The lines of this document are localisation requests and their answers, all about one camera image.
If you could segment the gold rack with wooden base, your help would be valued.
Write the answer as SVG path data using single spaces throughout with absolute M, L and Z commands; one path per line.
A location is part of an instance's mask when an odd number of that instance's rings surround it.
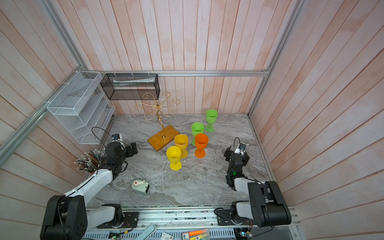
M 162 96 L 166 97 L 166 99 L 161 103 L 159 100 L 155 100 L 155 97 L 152 93 L 146 91 L 143 94 L 144 100 L 149 100 L 150 97 L 152 97 L 155 104 L 150 105 L 140 102 L 136 103 L 134 106 L 134 108 L 138 111 L 143 110 L 144 106 L 151 108 L 150 111 L 145 112 L 145 120 L 151 121 L 152 119 L 156 118 L 159 121 L 159 124 L 162 129 L 148 139 L 148 142 L 156 151 L 161 150 L 164 146 L 169 144 L 175 138 L 176 135 L 179 134 L 179 132 L 171 125 L 168 125 L 167 127 L 165 126 L 165 124 L 163 123 L 163 117 L 173 117 L 175 115 L 175 112 L 172 110 L 172 107 L 178 106 L 181 101 L 177 98 L 173 98 L 171 99 L 173 104 L 168 106 L 167 101 L 170 98 L 171 93 L 165 92 L 162 93 Z

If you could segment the orange wine glass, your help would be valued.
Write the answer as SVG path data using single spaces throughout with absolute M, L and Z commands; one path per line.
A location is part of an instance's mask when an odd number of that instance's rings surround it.
M 205 157 L 206 152 L 205 148 L 207 147 L 209 142 L 209 138 L 205 134 L 197 134 L 195 137 L 195 146 L 197 150 L 195 151 L 195 156 L 199 159 L 202 159 Z

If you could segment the green wine glass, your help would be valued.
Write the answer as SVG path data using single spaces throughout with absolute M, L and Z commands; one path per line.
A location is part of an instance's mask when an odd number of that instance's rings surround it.
M 214 110 L 214 109 L 209 109 L 207 110 L 206 112 L 206 121 L 208 123 L 207 126 L 205 126 L 205 130 L 209 133 L 213 132 L 214 131 L 214 126 L 213 124 L 217 121 L 217 118 L 218 118 L 218 111 Z
M 193 135 L 192 145 L 195 146 L 196 145 L 195 144 L 195 137 L 198 134 L 203 134 L 204 133 L 205 126 L 202 123 L 196 122 L 196 123 L 192 124 L 191 129 L 192 129 L 192 135 Z

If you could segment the yellow wine glass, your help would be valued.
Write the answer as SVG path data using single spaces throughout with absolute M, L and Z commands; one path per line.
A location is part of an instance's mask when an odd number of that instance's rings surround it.
M 169 147 L 166 151 L 167 158 L 170 162 L 170 168 L 173 171 L 178 171 L 182 168 L 181 154 L 182 150 L 177 146 Z
M 189 138 L 187 135 L 179 134 L 174 138 L 175 145 L 182 151 L 181 158 L 184 159 L 188 156 L 187 147 L 189 145 Z

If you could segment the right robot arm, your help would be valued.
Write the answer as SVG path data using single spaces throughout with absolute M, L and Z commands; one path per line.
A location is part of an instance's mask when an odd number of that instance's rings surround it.
M 227 185 L 234 191 L 249 196 L 248 201 L 232 203 L 231 221 L 236 225 L 254 223 L 258 227 L 291 224 L 292 215 L 277 182 L 252 180 L 243 173 L 243 167 L 250 159 L 244 145 L 240 144 L 234 151 L 228 147 L 224 157 L 229 162 Z

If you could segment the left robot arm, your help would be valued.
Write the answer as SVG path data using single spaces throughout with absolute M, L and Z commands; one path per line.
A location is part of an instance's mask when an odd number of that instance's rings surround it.
M 121 228 L 125 216 L 120 204 L 104 204 L 88 211 L 88 202 L 127 169 L 125 160 L 138 153 L 136 143 L 113 141 L 105 148 L 100 169 L 84 183 L 64 195 L 49 199 L 40 238 L 42 240 L 81 240 L 87 231 L 107 224 Z

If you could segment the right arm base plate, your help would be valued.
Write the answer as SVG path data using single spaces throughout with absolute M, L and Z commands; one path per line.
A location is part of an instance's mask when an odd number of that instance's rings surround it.
M 217 216 L 217 222 L 219 226 L 234 226 L 234 225 L 251 225 L 251 219 L 243 218 L 237 215 L 235 210 L 226 210 L 223 208 L 217 208 L 214 210 L 214 214 Z

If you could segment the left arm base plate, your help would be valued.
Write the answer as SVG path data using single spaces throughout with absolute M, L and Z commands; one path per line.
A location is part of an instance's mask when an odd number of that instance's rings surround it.
M 123 212 L 123 219 L 119 221 L 110 221 L 97 226 L 97 229 L 128 228 L 135 229 L 138 226 L 139 212 Z

